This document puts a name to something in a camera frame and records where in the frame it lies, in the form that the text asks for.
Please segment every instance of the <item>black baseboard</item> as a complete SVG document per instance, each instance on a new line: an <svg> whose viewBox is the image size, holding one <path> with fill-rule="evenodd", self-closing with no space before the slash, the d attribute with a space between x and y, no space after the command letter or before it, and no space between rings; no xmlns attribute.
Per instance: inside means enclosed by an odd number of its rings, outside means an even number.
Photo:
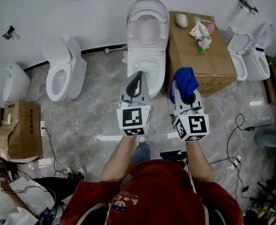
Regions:
<svg viewBox="0 0 276 225"><path fill-rule="evenodd" d="M105 47L97 47L97 48L92 48L92 49L87 49L87 50L82 50L81 51L81 55L86 55L86 54L89 54L89 53L96 53L96 52L101 52L101 51L104 51L106 48L108 49L116 49L116 48L122 48L123 46L125 46L126 44L119 44L119 45L111 45L111 46L105 46ZM27 67L26 69L24 69L24 72L28 72L34 68L38 68L38 67L41 67L43 65L46 65L48 64L49 62L48 61L44 61L44 62L41 62L41 63L38 63L34 66L31 66L31 67Z"/></svg>

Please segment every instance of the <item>shoe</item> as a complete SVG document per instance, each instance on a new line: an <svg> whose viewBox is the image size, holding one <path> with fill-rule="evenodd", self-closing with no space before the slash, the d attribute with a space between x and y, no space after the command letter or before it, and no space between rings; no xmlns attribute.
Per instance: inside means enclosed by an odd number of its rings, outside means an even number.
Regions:
<svg viewBox="0 0 276 225"><path fill-rule="evenodd" d="M144 135L138 136L136 141L137 141L137 146L141 143L147 143L146 136L144 136Z"/></svg>
<svg viewBox="0 0 276 225"><path fill-rule="evenodd" d="M74 179L76 173L74 172L74 169L72 166L67 167L67 179Z"/></svg>
<svg viewBox="0 0 276 225"><path fill-rule="evenodd" d="M84 166L80 167L77 172L77 179L82 182L85 181L87 177L87 170Z"/></svg>

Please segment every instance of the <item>wall-mounted toilet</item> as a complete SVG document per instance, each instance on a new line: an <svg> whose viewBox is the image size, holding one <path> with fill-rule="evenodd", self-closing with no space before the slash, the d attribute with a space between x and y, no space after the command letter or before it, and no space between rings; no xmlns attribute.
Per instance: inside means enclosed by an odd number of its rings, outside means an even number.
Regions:
<svg viewBox="0 0 276 225"><path fill-rule="evenodd" d="M169 12L158 0L137 0L128 11L128 77L146 73L149 98L160 91L165 77Z"/></svg>
<svg viewBox="0 0 276 225"><path fill-rule="evenodd" d="M262 81L268 79L270 76L268 61L265 57L264 49L271 42L272 31L273 26L271 24L263 24L253 42L253 45L243 56L247 69L247 80L249 81Z"/></svg>
<svg viewBox="0 0 276 225"><path fill-rule="evenodd" d="M25 100L31 83L27 74L17 64L6 66L4 73L3 101L9 103L16 100Z"/></svg>
<svg viewBox="0 0 276 225"><path fill-rule="evenodd" d="M82 90L87 62L70 34L43 37L40 41L43 57L49 61L46 91L51 100L76 99Z"/></svg>
<svg viewBox="0 0 276 225"><path fill-rule="evenodd" d="M229 26L224 33L224 37L236 69L237 80L243 81L247 78L247 69L242 55L252 45L253 36L245 30Z"/></svg>

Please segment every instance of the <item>wall outlet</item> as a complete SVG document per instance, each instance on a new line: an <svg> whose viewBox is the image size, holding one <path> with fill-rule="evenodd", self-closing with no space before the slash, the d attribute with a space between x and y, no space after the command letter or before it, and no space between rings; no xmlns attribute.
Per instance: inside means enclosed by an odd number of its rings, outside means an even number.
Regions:
<svg viewBox="0 0 276 225"><path fill-rule="evenodd" d="M45 129L42 129L42 128L45 128L45 122L44 121L40 121L40 133L41 133L41 137L44 137L46 134L45 134Z"/></svg>

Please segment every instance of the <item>floor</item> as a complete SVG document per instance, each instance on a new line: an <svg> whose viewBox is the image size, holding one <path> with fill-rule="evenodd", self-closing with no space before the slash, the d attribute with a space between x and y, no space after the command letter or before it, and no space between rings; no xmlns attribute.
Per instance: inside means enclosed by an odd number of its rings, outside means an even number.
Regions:
<svg viewBox="0 0 276 225"><path fill-rule="evenodd" d="M51 137L54 128L55 154L62 167L71 165L76 169L85 166L87 181L98 181L121 138L116 109L119 106L119 89L126 80L127 65L122 63L123 51L110 54L96 52L83 58L88 66L82 92L76 100L57 102L54 111L54 102L46 93L49 65L28 72L31 86L26 100L41 106ZM227 140L236 127L237 114L242 113L245 117L243 127L276 122L276 106L267 104L261 82L234 82L202 101L205 113L209 114L210 134L200 143L209 162L226 158ZM163 151L184 150L184 143L176 136L170 122L173 106L167 100L164 89L152 100L152 104L153 118L147 134L152 158L160 158ZM242 157L240 177L243 186L250 186L244 196L255 196L259 190L256 182L270 179L273 175L273 151L258 148L253 139L259 129L253 132L237 129L229 143L230 156ZM32 177L54 175L49 141L46 136L42 140L43 159L20 167ZM223 161L213 164L212 168L216 181L235 196L237 170L228 172L229 165L228 161ZM238 202L246 209L249 201L241 197L240 187L239 183Z"/></svg>

